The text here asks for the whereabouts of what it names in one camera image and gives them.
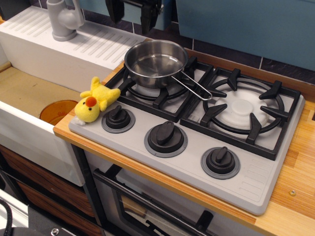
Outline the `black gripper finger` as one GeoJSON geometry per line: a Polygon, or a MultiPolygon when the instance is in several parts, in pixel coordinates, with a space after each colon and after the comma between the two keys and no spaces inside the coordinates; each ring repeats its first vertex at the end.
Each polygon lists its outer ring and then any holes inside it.
{"type": "Polygon", "coordinates": [[[122,0],[106,0],[107,10],[111,20],[116,24],[125,14],[125,6],[122,0]]]}
{"type": "Polygon", "coordinates": [[[141,28],[142,34],[147,34],[156,26],[158,15],[162,10],[161,0],[144,0],[141,6],[141,28]]]}

